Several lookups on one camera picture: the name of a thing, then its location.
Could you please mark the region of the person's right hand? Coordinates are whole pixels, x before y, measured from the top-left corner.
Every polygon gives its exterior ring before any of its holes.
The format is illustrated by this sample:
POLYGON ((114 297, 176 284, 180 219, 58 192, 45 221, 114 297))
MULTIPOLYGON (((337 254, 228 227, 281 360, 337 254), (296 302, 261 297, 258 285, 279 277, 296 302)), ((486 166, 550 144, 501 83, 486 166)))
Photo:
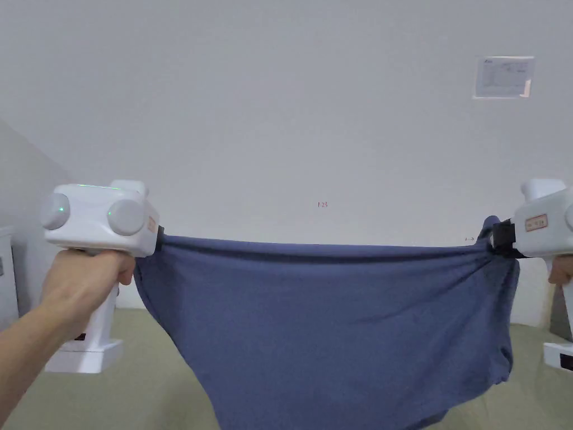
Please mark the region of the person's right hand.
POLYGON ((557 256, 552 262, 548 282, 557 286, 565 286, 572 280, 573 256, 557 256))

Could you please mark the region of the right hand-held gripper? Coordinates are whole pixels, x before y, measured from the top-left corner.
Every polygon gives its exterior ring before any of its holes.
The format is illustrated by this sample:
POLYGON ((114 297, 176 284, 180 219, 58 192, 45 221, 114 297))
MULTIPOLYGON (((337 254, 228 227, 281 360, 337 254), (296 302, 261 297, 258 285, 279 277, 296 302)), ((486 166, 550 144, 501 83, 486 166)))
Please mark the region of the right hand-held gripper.
MULTIPOLYGON (((494 224, 491 249, 506 258, 543 259, 550 273, 555 257, 572 255, 572 188, 559 179, 535 178, 523 183, 521 192, 524 204, 494 224)), ((561 290, 571 326, 572 280, 561 290)))

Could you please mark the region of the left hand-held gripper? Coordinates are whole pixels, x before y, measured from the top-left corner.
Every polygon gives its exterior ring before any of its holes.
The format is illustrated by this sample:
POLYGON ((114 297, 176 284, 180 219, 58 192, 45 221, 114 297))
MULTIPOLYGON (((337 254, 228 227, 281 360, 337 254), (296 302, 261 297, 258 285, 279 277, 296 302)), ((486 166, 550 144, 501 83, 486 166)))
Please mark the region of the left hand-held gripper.
MULTIPOLYGON (((151 256, 162 246, 164 229, 148 194, 148 187, 134 180, 57 186, 41 209, 44 237, 50 244, 90 255, 116 250, 135 258, 151 256)), ((120 358, 123 343, 110 336, 118 293, 114 286, 84 332, 51 357, 46 372, 96 374, 120 358)))

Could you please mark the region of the person's left hand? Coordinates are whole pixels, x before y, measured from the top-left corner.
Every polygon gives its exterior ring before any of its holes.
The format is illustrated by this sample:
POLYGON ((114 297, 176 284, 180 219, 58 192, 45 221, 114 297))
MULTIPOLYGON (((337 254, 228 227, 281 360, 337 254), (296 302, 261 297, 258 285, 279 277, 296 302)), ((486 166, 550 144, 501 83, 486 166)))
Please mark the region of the person's left hand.
POLYGON ((135 259, 116 250, 95 256, 59 252, 44 280, 38 310, 46 334, 61 343, 80 335, 112 289, 130 284, 134 269, 135 259))

